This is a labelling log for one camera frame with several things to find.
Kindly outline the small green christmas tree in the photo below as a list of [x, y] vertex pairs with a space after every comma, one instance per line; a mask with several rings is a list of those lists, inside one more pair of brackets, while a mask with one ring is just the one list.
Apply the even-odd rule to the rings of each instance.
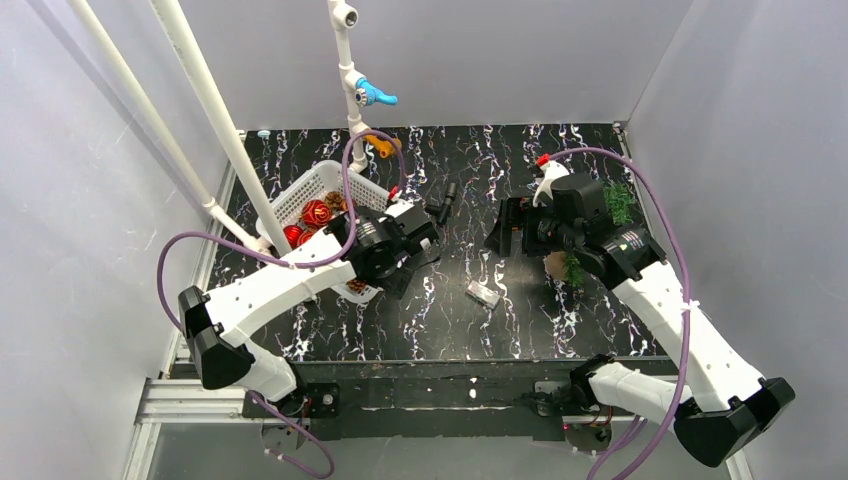
[[[633, 222], [632, 209], [636, 203], [629, 187], [621, 182], [604, 185], [604, 199], [612, 222], [622, 226]], [[544, 258], [546, 273], [555, 281], [579, 289], [588, 273], [576, 257], [567, 252], [553, 252]]]

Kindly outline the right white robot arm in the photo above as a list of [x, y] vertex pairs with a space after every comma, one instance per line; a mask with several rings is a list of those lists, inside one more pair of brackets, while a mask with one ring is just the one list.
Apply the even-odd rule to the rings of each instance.
[[650, 232], [618, 225], [603, 185], [585, 174], [545, 180], [532, 197], [501, 201], [486, 246], [502, 257], [519, 235], [522, 252], [564, 252], [596, 277], [650, 330], [678, 369], [674, 382], [597, 355], [569, 376], [584, 407], [612, 406], [674, 433], [698, 462], [717, 467], [766, 432], [795, 398], [789, 383], [742, 359], [697, 302], [686, 299], [680, 264], [671, 264]]

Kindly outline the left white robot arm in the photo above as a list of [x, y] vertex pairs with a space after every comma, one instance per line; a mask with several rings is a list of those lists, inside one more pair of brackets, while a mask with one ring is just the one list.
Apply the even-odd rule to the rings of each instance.
[[385, 212], [358, 206], [251, 275], [208, 292], [183, 290], [180, 322], [203, 388], [238, 386], [271, 401], [304, 391], [290, 362], [253, 335], [283, 312], [354, 280], [402, 297], [412, 275], [404, 261], [438, 241], [437, 226], [418, 205], [397, 201]]

